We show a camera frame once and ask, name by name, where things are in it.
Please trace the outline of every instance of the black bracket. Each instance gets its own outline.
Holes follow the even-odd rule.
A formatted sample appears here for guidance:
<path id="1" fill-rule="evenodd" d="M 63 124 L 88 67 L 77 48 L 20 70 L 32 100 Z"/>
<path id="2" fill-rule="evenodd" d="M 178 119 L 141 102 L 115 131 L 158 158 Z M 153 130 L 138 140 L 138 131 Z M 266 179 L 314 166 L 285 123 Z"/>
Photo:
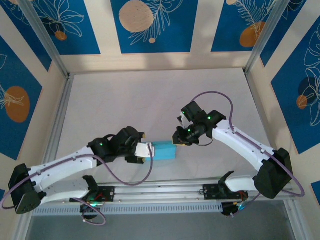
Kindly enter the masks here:
<path id="1" fill-rule="evenodd" d="M 99 204 L 103 204 L 106 202 L 109 202 L 109 203 L 113 202 L 114 197 L 115 197 L 115 187 L 114 186 L 100 186 L 95 198 L 91 201 L 91 204 L 93 204 L 92 206 L 94 206 L 94 205 L 98 206 L 98 207 L 94 206 L 94 208 L 97 210 L 100 210 L 101 205 L 99 205 Z M 92 220 L 98 216 L 98 214 L 86 215 L 86 214 L 91 214 L 94 212 L 95 211 L 92 208 L 88 207 L 85 204 L 82 204 L 80 206 L 80 213 L 83 214 L 83 217 L 87 220 Z"/>
<path id="2" fill-rule="evenodd" d="M 291 173 L 292 165 L 290 154 L 283 148 L 274 151 L 273 156 L 279 160 Z M 274 199 L 278 193 L 290 182 L 291 177 L 272 158 L 262 161 L 257 176 L 253 178 L 254 186 L 266 198 Z"/>
<path id="3" fill-rule="evenodd" d="M 8 187 L 12 189 L 23 179 L 29 177 L 29 169 L 23 163 L 14 168 Z M 44 192 L 37 193 L 31 180 L 26 181 L 11 193 L 16 214 L 26 214 L 37 208 L 45 197 Z"/>
<path id="4" fill-rule="evenodd" d="M 103 138 L 96 138 L 88 143 L 88 147 L 105 163 L 112 163 L 116 158 L 124 157 L 128 163 L 144 164 L 143 158 L 135 156 L 136 147 L 144 137 L 144 132 L 138 132 L 133 127 L 127 126 L 117 135 L 109 134 Z"/>
<path id="5" fill-rule="evenodd" d="M 213 110 L 207 114 L 202 110 L 195 101 L 190 102 L 187 106 L 181 109 L 186 119 L 193 124 L 188 128 L 183 129 L 181 126 L 176 128 L 172 136 L 172 142 L 176 145 L 191 146 L 199 144 L 199 138 L 206 134 L 212 139 L 212 131 L 217 128 L 217 124 L 227 118 L 220 112 Z"/>
<path id="6" fill-rule="evenodd" d="M 221 193 L 218 184 L 204 184 L 200 193 L 203 194 L 204 200 L 235 200 L 242 198 L 239 192 L 228 191 L 225 194 Z"/>

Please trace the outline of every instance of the gray floor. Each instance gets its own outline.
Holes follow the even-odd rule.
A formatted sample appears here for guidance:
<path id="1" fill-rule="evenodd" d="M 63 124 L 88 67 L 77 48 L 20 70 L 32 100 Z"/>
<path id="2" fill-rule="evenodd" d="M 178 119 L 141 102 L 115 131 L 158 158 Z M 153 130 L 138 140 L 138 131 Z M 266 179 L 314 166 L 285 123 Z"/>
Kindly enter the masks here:
<path id="1" fill-rule="evenodd" d="M 255 202 L 234 219 L 221 213 L 109 215 L 92 226 L 80 216 L 33 217 L 28 240 L 292 240 L 281 201 Z"/>
<path id="2" fill-rule="evenodd" d="M 233 123 L 255 140 L 268 145 L 255 101 L 241 68 L 101 72 L 76 75 L 63 123 L 57 158 L 78 151 L 95 138 L 117 134 L 132 126 L 145 132 L 147 142 L 171 141 L 181 109 L 197 94 L 215 90 L 228 95 L 234 105 Z M 230 103 L 208 94 L 197 104 L 207 113 L 219 111 L 227 118 Z M 200 138 L 206 144 L 207 137 Z M 150 163 L 128 164 L 123 157 L 108 165 L 125 182 L 139 182 Z M 215 140 L 210 147 L 178 147 L 176 158 L 153 164 L 148 181 L 221 177 L 229 171 L 253 171 L 251 164 L 226 144 Z M 115 178 L 100 166 L 77 175 L 93 176 L 97 183 Z"/>

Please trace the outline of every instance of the white table surface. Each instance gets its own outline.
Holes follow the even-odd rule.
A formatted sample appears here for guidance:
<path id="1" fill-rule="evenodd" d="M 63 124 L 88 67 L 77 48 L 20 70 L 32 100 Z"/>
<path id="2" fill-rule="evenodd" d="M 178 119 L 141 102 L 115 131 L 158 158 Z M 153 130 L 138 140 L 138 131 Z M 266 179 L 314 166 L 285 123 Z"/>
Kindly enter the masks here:
<path id="1" fill-rule="evenodd" d="M 220 91 L 234 103 L 233 124 L 254 139 L 268 139 L 241 68 L 105 72 L 74 77 L 57 158 L 76 152 L 95 138 L 117 134 L 132 126 L 147 141 L 169 141 L 179 126 L 181 109 L 197 94 Z M 230 104 L 216 94 L 196 100 L 207 113 L 217 110 L 229 118 Z M 200 143 L 209 141 L 205 136 Z M 124 181 L 139 181 L 150 162 L 129 164 L 117 158 L 108 164 Z M 221 177 L 228 171 L 253 170 L 239 154 L 214 140 L 210 146 L 179 146 L 176 159 L 155 161 L 149 181 Z M 103 167 L 87 170 L 98 183 L 115 182 Z"/>

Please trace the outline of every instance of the metal ventilation grille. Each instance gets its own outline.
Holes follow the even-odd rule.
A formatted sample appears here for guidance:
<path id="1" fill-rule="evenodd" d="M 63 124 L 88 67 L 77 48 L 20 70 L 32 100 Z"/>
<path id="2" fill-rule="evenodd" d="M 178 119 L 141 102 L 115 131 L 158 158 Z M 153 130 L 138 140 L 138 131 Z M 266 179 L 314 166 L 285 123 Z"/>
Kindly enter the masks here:
<path id="1" fill-rule="evenodd" d="M 129 214 L 182 214 L 182 213 L 220 213 L 220 202 L 201 203 L 161 203 L 161 204 L 117 204 L 106 205 L 100 209 L 105 215 Z M 74 216 L 80 214 L 79 205 L 40 206 L 33 211 L 33 216 Z"/>

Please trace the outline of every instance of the cable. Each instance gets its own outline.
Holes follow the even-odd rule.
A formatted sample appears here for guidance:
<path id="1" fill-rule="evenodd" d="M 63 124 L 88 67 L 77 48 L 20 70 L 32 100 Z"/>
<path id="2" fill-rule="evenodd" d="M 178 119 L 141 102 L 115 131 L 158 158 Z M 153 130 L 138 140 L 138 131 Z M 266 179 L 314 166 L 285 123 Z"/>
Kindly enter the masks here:
<path id="1" fill-rule="evenodd" d="M 236 215 L 238 215 L 240 213 L 241 210 L 243 210 L 244 208 L 247 208 L 250 204 L 252 204 L 255 200 L 257 200 L 260 197 L 260 195 L 261 195 L 261 193 L 259 192 L 251 201 L 249 201 L 246 205 L 244 205 L 244 207 L 242 209 L 240 209 L 240 207 L 239 207 L 239 210 L 236 213 L 230 214 L 230 217 L 234 218 Z"/>
<path id="2" fill-rule="evenodd" d="M 238 191 L 238 193 L 241 195 L 241 203 L 244 201 L 244 194 L 241 191 Z"/>
<path id="3" fill-rule="evenodd" d="M 209 137 L 209 139 L 211 139 L 211 142 L 209 142 L 208 144 L 203 144 L 203 145 L 201 145 L 201 144 L 196 144 L 196 145 L 199 146 L 199 147 L 209 146 L 210 144 L 212 144 L 212 143 L 214 142 L 213 138 L 210 138 L 210 137 Z"/>
<path id="4" fill-rule="evenodd" d="M 225 97 L 229 103 L 230 103 L 230 116 L 229 116 L 229 124 L 230 124 L 230 128 L 231 130 L 236 134 L 238 135 L 240 138 L 244 139 L 246 142 L 248 142 L 249 144 L 251 144 L 252 146 L 254 146 L 255 148 L 257 148 L 259 151 L 262 150 L 262 147 L 260 147 L 259 145 L 257 145 L 256 143 L 254 143 L 253 141 L 251 141 L 250 139 L 248 139 L 247 137 L 245 137 L 244 135 L 242 135 L 241 133 L 235 131 L 235 127 L 232 123 L 232 117 L 233 117 L 233 114 L 234 114 L 234 104 L 232 102 L 232 100 L 230 99 L 230 97 L 228 97 L 227 95 L 225 95 L 224 93 L 222 92 L 219 92 L 219 91 L 205 91 L 205 92 L 202 92 L 200 94 L 198 94 L 197 96 L 195 96 L 191 102 L 193 102 L 194 100 L 196 100 L 198 97 L 202 96 L 202 95 L 205 95 L 205 94 L 219 94 L 223 97 Z M 304 197 L 305 196 L 305 190 L 304 188 L 302 187 L 301 183 L 298 181 L 298 179 L 292 174 L 292 172 L 289 171 L 288 168 L 286 168 L 286 166 L 284 166 L 278 159 L 276 159 L 272 154 L 270 154 L 269 152 L 267 151 L 264 151 L 264 154 L 267 155 L 269 158 L 271 158 L 272 160 L 274 160 L 292 179 L 293 181 L 298 185 L 301 193 L 298 194 L 298 193 L 295 193 L 295 192 L 291 192 L 291 191 L 287 191 L 287 190 L 282 190 L 282 192 L 284 193 L 287 193 L 287 194 L 291 194 L 293 196 L 296 196 L 296 197 Z M 260 196 L 260 193 L 250 202 L 253 202 L 255 201 L 258 197 Z"/>
<path id="5" fill-rule="evenodd" d="M 96 155 L 93 155 L 93 154 L 83 154 L 83 155 L 78 155 L 78 156 L 75 156 L 75 157 L 70 157 L 70 158 L 67 158 L 67 159 L 64 159 L 62 161 L 59 161 L 59 162 L 56 162 L 50 166 L 47 166 L 45 168 L 43 168 L 42 170 L 40 170 L 39 172 L 35 172 L 34 174 L 31 174 L 30 176 L 26 177 L 25 179 L 23 179 L 22 181 L 20 181 L 19 183 L 17 183 L 15 186 L 13 186 L 6 194 L 4 194 L 2 200 L 0 201 L 0 209 L 1 210 L 10 210 L 10 209 L 14 209 L 15 206 L 9 206 L 9 207 L 6 207 L 4 206 L 4 202 L 5 200 L 9 197 L 9 195 L 11 193 L 13 193 L 17 188 L 19 188 L 22 184 L 24 184 L 25 182 L 29 181 L 30 179 L 34 178 L 35 176 L 39 176 L 41 175 L 42 173 L 44 173 L 45 171 L 47 170 L 50 170 L 50 169 L 53 169 L 61 164 L 65 164 L 67 162 L 70 162 L 70 161 L 76 161 L 77 159 L 82 159 L 82 158 L 93 158 L 93 159 L 96 159 L 98 160 L 99 162 L 101 162 L 105 167 L 106 169 L 111 173 L 111 175 L 116 179 L 118 180 L 120 183 L 126 185 L 126 186 L 138 186 L 142 183 L 144 183 L 148 177 L 150 176 L 151 174 L 151 171 L 153 169 L 153 165 L 154 165 L 154 158 L 153 158 L 153 154 L 152 154 L 152 150 L 151 150 L 151 147 L 150 147 L 150 144 L 148 143 L 148 150 L 150 152 L 150 170 L 149 172 L 147 173 L 147 175 L 145 176 L 145 178 L 143 180 L 141 180 L 140 182 L 137 182 L 137 183 L 126 183 L 124 181 L 122 181 L 121 179 L 119 179 L 113 172 L 112 170 L 108 167 L 108 165 L 99 157 L 99 156 L 96 156 Z M 87 221 L 84 219 L 84 216 L 82 215 L 82 218 L 83 220 L 88 223 L 88 224 L 92 224 L 92 225 L 96 225 L 96 226 L 102 226 L 106 223 L 106 218 L 105 216 L 96 208 L 94 208 L 93 206 L 91 206 L 89 203 L 79 199 L 79 198 L 74 198 L 74 200 L 82 203 L 82 204 L 85 204 L 86 206 L 88 206 L 89 208 L 93 209 L 95 212 L 97 212 L 99 215 L 102 216 L 102 218 L 104 219 L 103 220 L 103 223 L 94 223 L 94 222 L 91 222 L 91 221 Z"/>
<path id="6" fill-rule="evenodd" d="M 107 136 L 104 137 L 104 139 L 108 139 L 108 138 L 111 138 L 111 137 L 115 137 L 116 135 L 114 134 L 108 134 Z"/>
<path id="7" fill-rule="evenodd" d="M 74 200 L 78 201 L 79 203 L 82 203 L 86 206 L 88 206 L 89 208 L 91 208 L 92 210 L 94 210 L 97 214 L 99 214 L 102 218 L 103 218 L 103 223 L 96 223 L 96 222 L 92 222 L 92 221 L 88 221 L 87 219 L 85 219 L 85 213 L 83 212 L 81 217 L 82 217 L 82 220 L 84 223 L 87 223 L 87 224 L 90 224 L 90 225 L 95 225 L 95 226 L 103 226 L 107 223 L 107 219 L 106 217 L 103 215 L 103 213 L 101 211 L 99 211 L 99 209 L 97 208 L 94 208 L 93 206 L 91 206 L 89 203 L 83 201 L 82 199 L 80 198 L 76 198 L 76 197 L 73 197 Z"/>
<path id="8" fill-rule="evenodd" d="M 244 200 L 249 198 L 248 194 L 246 194 L 244 191 L 238 191 L 238 193 L 240 193 L 243 196 Z"/>

